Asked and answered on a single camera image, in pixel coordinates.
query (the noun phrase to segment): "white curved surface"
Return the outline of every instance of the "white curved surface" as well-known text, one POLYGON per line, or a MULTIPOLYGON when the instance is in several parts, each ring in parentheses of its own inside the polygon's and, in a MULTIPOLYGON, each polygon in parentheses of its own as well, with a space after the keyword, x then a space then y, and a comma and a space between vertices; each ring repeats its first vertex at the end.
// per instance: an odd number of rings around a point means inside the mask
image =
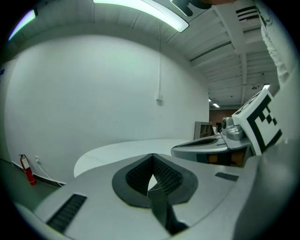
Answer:
MULTIPOLYGON (((114 163, 126 158, 131 158, 148 153, 160 153, 171 156, 171 148, 186 143, 188 140, 182 139, 153 139, 131 142, 121 142, 93 149, 83 154, 75 164, 74 177, 89 169, 114 163)), ((148 189, 156 184, 152 176, 148 189)))

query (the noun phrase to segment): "floor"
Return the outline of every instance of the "floor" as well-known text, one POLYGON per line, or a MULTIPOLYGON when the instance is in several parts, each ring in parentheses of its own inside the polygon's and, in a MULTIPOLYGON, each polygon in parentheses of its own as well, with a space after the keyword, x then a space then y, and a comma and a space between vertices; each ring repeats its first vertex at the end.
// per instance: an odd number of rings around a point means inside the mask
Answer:
POLYGON ((24 205, 31 211, 57 189, 39 180, 36 185, 30 185, 22 171, 2 159, 0 159, 0 177, 11 200, 24 205))

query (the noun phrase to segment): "ceiling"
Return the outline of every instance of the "ceiling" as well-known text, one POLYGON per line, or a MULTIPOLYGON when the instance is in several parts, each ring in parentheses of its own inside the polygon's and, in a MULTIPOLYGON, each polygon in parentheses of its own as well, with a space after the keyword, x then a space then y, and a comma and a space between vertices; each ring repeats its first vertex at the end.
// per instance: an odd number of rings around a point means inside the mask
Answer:
POLYGON ((213 6, 209 10, 190 5, 193 16, 183 15, 169 0, 155 0, 189 23, 182 33, 157 18, 135 9, 94 4, 93 0, 43 0, 38 16, 25 25, 7 44, 6 60, 13 58, 32 37, 49 29, 77 23, 112 23, 158 34, 180 51, 192 67, 208 79, 210 108, 240 108, 265 83, 269 91, 279 89, 277 70, 260 32, 260 20, 252 0, 213 6))

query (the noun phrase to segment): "red fire extinguisher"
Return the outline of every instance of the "red fire extinguisher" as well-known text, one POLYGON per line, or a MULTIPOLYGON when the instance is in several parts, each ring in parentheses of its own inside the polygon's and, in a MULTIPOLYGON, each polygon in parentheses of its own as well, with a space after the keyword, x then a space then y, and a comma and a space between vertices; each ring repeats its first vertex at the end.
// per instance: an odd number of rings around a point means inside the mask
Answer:
POLYGON ((19 156, 21 156, 20 161, 21 161, 21 164, 22 164, 22 168, 24 170, 24 173, 25 173, 30 185, 36 185, 37 181, 34 178, 33 173, 30 169, 30 166, 29 166, 29 163, 27 161, 26 155, 21 154, 19 156))

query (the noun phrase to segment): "black rubber pad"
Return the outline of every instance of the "black rubber pad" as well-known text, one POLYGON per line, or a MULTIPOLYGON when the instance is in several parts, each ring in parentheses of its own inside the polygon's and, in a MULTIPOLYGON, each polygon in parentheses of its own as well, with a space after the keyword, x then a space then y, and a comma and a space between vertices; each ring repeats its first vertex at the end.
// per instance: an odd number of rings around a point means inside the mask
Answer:
POLYGON ((54 214, 47 224, 60 233, 64 233, 87 197, 73 194, 54 214))
POLYGON ((218 172, 215 176, 220 177, 220 178, 224 178, 226 180, 235 181, 235 182, 239 178, 236 175, 231 175, 231 174, 227 174, 227 173, 223 173, 223 172, 218 172))

